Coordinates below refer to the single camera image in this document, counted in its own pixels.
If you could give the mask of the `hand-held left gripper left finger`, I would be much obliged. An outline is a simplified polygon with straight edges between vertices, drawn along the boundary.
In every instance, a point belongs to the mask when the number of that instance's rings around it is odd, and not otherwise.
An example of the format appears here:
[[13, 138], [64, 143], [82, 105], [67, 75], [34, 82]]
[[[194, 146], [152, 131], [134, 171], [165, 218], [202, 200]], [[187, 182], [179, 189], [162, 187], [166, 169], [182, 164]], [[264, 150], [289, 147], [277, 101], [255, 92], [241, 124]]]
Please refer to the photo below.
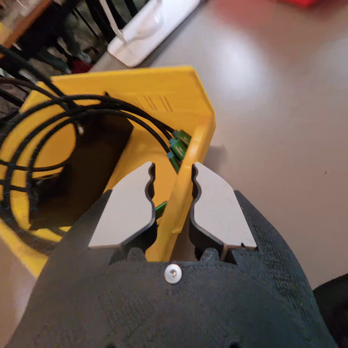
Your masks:
[[147, 250], [157, 238], [155, 164], [146, 162], [119, 181], [111, 191], [88, 247]]

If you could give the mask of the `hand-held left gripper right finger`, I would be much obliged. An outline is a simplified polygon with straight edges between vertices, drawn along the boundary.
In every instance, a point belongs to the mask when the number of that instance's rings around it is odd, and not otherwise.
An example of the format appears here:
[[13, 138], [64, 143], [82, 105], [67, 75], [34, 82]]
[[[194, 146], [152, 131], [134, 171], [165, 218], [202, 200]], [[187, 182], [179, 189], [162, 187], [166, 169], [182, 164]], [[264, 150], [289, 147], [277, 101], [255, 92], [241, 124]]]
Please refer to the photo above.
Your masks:
[[222, 177], [199, 162], [192, 165], [189, 238], [200, 251], [257, 248], [236, 194]]

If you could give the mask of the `yellow plastic bin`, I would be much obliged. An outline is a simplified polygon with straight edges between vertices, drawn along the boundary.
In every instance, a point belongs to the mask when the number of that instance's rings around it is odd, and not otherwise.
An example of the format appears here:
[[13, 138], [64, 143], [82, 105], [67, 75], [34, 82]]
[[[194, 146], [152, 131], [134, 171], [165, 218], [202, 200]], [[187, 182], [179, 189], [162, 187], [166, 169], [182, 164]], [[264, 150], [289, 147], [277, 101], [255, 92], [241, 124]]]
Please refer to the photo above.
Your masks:
[[[156, 168], [154, 205], [167, 202], [158, 222], [158, 235], [154, 246], [146, 252], [149, 261], [167, 261], [172, 254], [177, 235], [181, 233], [192, 201], [191, 168], [203, 162], [216, 120], [213, 107], [196, 71], [192, 67], [163, 67], [57, 76], [52, 83], [65, 95], [108, 94], [133, 104], [174, 130], [191, 136], [179, 172], [173, 168], [160, 143], [143, 127], [130, 120], [133, 130], [120, 159], [104, 189], [112, 189], [121, 179], [145, 162]], [[39, 88], [53, 95], [53, 91], [40, 83]], [[47, 95], [33, 90], [19, 110], [23, 114], [36, 105], [49, 101]], [[24, 138], [43, 122], [64, 112], [59, 105], [38, 111], [19, 123], [1, 146], [1, 163], [10, 161]], [[68, 159], [76, 145], [73, 125], [67, 125], [54, 134], [39, 153], [35, 166], [53, 166]], [[1, 164], [1, 179], [6, 166]], [[71, 226], [31, 230], [28, 198], [23, 192], [10, 194], [15, 219], [20, 227], [29, 229], [35, 237], [27, 244], [1, 218], [1, 239], [23, 266], [38, 278], [48, 257]]]

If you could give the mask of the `black bin divider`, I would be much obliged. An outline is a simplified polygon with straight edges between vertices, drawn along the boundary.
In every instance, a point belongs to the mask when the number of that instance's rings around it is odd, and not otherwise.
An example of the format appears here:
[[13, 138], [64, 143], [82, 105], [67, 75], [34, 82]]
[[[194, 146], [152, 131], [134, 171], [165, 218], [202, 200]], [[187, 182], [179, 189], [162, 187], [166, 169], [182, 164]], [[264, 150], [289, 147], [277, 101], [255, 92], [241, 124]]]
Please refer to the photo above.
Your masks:
[[72, 226], [102, 196], [134, 128], [115, 115], [93, 116], [82, 127], [62, 170], [31, 179], [31, 230]]

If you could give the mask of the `wooden edged table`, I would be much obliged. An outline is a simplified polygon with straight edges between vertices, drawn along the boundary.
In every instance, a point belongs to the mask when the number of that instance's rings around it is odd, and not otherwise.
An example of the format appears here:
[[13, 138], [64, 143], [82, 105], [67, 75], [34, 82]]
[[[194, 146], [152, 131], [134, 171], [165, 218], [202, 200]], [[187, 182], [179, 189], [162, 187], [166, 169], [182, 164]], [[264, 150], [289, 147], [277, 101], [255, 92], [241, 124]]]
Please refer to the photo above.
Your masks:
[[1, 0], [0, 44], [10, 48], [51, 3], [51, 0]]

